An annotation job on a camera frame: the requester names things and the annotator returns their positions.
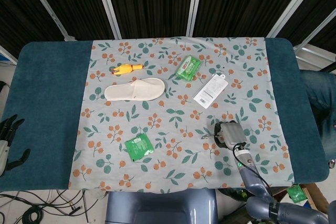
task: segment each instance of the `yellow rubber chicken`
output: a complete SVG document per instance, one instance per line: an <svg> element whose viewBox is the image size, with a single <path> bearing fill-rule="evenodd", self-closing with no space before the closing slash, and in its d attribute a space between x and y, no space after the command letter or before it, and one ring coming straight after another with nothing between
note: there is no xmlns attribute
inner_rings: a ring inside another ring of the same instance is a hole
<svg viewBox="0 0 336 224"><path fill-rule="evenodd" d="M117 68L114 68L112 74L130 73L133 70L139 70L139 69L143 69L143 64L138 65L123 64L118 66Z"/></svg>

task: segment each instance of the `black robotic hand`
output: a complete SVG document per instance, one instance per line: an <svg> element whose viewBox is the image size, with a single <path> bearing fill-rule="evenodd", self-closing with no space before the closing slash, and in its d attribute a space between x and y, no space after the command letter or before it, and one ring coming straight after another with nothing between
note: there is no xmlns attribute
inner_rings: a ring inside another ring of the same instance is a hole
<svg viewBox="0 0 336 224"><path fill-rule="evenodd" d="M4 174L4 171L11 170L16 166L22 165L28 159L30 154L30 149L26 149L19 160L10 163L8 162L8 153L13 142L15 132L24 122L24 119L14 122L16 118L17 115L13 115L0 123L0 176Z"/></svg>

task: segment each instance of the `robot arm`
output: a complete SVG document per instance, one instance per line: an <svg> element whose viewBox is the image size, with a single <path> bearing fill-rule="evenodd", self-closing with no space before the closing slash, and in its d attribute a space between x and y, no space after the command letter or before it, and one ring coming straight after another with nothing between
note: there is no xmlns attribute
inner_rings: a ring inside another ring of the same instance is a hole
<svg viewBox="0 0 336 224"><path fill-rule="evenodd" d="M11 170L21 164L23 164L29 157L30 149L26 149L19 160L8 162L8 153L10 146L12 145L15 132L18 127L24 122L24 119L17 120L17 115L6 119L0 123L0 176L4 171Z"/></svg>
<svg viewBox="0 0 336 224"><path fill-rule="evenodd" d="M336 201L329 206L329 222L324 214L310 208L290 203L276 202L266 182L260 177L249 150L244 149L246 138L239 123L219 122L215 125L215 142L219 147L232 150L236 165L246 189L255 195L247 200L250 216L272 220L275 223L295 224L336 224Z"/></svg>

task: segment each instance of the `green snack packet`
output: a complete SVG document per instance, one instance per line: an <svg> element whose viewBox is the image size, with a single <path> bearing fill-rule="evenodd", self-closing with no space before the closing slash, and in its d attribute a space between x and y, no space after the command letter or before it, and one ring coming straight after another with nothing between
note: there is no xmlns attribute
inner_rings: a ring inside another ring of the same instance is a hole
<svg viewBox="0 0 336 224"><path fill-rule="evenodd" d="M142 159L144 156L153 153L154 148L146 134L141 134L125 142L126 149L131 161Z"/></svg>
<svg viewBox="0 0 336 224"><path fill-rule="evenodd" d="M305 193L302 191L299 185L288 188L287 192L294 203L307 199Z"/></svg>
<svg viewBox="0 0 336 224"><path fill-rule="evenodd" d="M176 75L181 79L191 81L191 79L195 75L195 72L199 69L200 65L200 60L189 55L184 59L183 63L178 68Z"/></svg>

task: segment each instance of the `white tag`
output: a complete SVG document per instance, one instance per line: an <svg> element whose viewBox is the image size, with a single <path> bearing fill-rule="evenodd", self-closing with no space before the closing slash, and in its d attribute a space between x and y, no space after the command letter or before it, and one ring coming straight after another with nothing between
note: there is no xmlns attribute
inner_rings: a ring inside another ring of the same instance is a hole
<svg viewBox="0 0 336 224"><path fill-rule="evenodd" d="M207 109L228 84L224 74L215 74L194 96L194 100Z"/></svg>

